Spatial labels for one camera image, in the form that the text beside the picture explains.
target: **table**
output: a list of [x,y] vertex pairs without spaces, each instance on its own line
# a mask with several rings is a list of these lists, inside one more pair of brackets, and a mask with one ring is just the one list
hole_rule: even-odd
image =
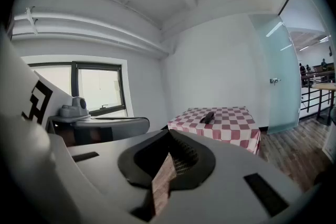
[[[330,125],[330,123],[331,123],[330,112],[331,112],[332,107],[334,105],[334,91],[336,91],[336,85],[335,85],[335,83],[318,83],[318,84],[314,84],[312,86],[312,88],[320,90],[319,109],[317,111],[316,120],[318,122],[320,122],[321,124]],[[324,118],[320,115],[320,113],[321,113],[321,103],[322,103],[322,90],[332,91],[331,100],[330,100],[330,108],[329,108],[329,113],[328,113],[327,118]]]
[[[215,117],[209,124],[199,123],[207,113]],[[232,108],[190,108],[168,122],[168,129],[194,133],[246,148],[256,154],[260,130],[245,106]]]

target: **metal railing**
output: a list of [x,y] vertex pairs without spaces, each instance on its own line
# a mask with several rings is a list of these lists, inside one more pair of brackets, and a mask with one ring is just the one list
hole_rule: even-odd
[[[303,93],[301,95],[308,95],[308,99],[305,101],[301,101],[301,103],[305,106],[305,103],[307,102],[307,106],[301,110],[305,110],[307,109],[307,112],[309,112],[309,109],[312,108],[313,106],[319,105],[319,110],[321,109],[321,104],[325,103],[325,102],[330,102],[330,100],[332,99],[332,97],[330,97],[331,94],[334,94],[332,91],[328,91],[328,93],[325,94],[320,94],[320,96],[318,97],[314,97],[314,98],[310,98],[310,94],[315,93],[315,92],[319,92],[321,90],[315,90],[315,91],[311,91],[311,86],[313,84],[317,84],[317,83],[329,83],[329,82],[335,82],[335,71],[325,71],[325,72],[309,72],[308,75],[306,76],[301,76],[301,81],[302,81],[302,87],[307,87],[308,88],[308,92]],[[322,97],[328,95],[328,99],[322,101]],[[314,104],[314,105],[310,105],[310,101],[315,100],[315,99],[319,99],[319,102]]]

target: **wooden table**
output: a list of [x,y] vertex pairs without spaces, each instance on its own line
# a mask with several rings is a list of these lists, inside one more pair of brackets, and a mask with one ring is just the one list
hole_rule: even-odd
[[[334,106],[334,91],[336,91],[336,85],[335,83],[318,83],[312,86],[314,89],[320,90],[320,100],[319,100],[319,109],[317,111],[317,121],[324,124],[324,125],[330,125],[330,112]],[[321,112],[321,103],[322,103],[322,90],[332,91],[331,94],[331,100],[330,100],[330,108],[328,117],[325,119],[322,116],[320,116]]]

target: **door handle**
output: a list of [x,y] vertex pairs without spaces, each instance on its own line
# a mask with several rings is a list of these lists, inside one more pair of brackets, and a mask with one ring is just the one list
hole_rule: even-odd
[[274,85],[275,83],[278,83],[279,81],[281,81],[281,79],[278,79],[278,78],[269,79],[269,83],[274,84]]

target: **red and white checkered tablecloth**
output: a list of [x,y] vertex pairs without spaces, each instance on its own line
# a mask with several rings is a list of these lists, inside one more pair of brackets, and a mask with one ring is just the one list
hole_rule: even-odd
[[[210,111],[209,124],[199,123]],[[232,108],[191,108],[168,122],[169,129],[210,137],[257,153],[260,130],[245,106]]]

